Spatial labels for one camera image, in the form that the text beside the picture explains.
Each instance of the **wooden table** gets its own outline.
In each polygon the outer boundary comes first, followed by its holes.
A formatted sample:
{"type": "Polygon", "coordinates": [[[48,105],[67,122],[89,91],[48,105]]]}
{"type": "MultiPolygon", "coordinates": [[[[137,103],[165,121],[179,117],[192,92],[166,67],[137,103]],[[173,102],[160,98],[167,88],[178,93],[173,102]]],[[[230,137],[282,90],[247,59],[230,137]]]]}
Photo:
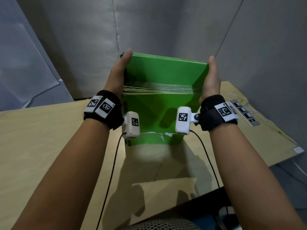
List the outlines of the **wooden table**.
{"type": "MultiPolygon", "coordinates": [[[[243,96],[231,83],[222,91],[243,96]]],[[[238,97],[222,92],[226,100],[238,97]]],[[[88,100],[0,113],[0,229],[12,227],[34,189],[59,152],[78,129],[88,100]]],[[[238,126],[267,165],[294,156],[296,147],[260,115],[251,127],[242,117],[238,126]]],[[[191,125],[203,140],[219,183],[209,133],[191,125]]],[[[121,128],[110,132],[105,159],[82,229],[95,229],[114,161],[121,128]]],[[[217,189],[217,183],[199,139],[190,134],[177,146],[138,145],[121,140],[105,206],[104,230],[144,220],[191,198],[217,189]]]]}

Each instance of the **person's left hand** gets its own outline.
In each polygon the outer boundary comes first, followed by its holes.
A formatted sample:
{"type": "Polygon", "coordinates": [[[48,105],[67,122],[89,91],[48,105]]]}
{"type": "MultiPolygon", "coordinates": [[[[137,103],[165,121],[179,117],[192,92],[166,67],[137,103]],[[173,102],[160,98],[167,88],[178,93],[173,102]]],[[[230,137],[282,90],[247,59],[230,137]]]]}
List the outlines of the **person's left hand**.
{"type": "Polygon", "coordinates": [[[108,90],[117,97],[121,97],[122,90],[124,88],[124,70],[131,60],[132,50],[129,48],[124,52],[124,55],[115,63],[112,67],[108,81],[104,87],[104,90],[108,90]]]}

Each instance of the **silver outlet panel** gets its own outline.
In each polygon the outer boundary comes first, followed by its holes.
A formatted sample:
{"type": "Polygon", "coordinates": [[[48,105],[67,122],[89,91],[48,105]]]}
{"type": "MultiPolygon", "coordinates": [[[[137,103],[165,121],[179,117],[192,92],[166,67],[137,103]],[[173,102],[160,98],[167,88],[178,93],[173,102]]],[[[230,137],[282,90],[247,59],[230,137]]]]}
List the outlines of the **silver outlet panel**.
{"type": "Polygon", "coordinates": [[[255,120],[254,116],[252,116],[252,114],[246,108],[244,108],[244,106],[242,106],[240,101],[231,100],[229,102],[252,127],[260,125],[260,123],[257,120],[255,120]]]}

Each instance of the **finger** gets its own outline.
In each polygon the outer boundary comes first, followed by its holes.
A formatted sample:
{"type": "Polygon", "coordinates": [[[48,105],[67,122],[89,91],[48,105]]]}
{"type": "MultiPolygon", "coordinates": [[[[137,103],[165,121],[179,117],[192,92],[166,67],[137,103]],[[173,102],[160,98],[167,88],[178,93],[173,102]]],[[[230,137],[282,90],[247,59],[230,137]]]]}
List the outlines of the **finger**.
{"type": "Polygon", "coordinates": [[[123,56],[116,62],[116,64],[114,65],[114,69],[121,73],[124,72],[131,58],[132,58],[132,50],[128,48],[124,52],[123,56]]]}
{"type": "Polygon", "coordinates": [[[210,56],[208,60],[209,73],[217,73],[217,64],[215,62],[214,56],[210,56]]]}

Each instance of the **forearm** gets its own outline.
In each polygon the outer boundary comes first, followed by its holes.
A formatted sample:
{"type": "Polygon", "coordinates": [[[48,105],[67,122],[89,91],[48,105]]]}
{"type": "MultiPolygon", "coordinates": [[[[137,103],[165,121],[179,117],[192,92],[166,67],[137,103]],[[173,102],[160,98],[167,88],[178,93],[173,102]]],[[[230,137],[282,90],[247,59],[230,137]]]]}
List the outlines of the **forearm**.
{"type": "Polygon", "coordinates": [[[243,228],[304,228],[278,181],[238,126],[222,124],[210,131],[210,138],[223,184],[243,228]]]}
{"type": "Polygon", "coordinates": [[[108,137],[106,124],[86,119],[49,168],[12,229],[79,229],[108,137]]]}

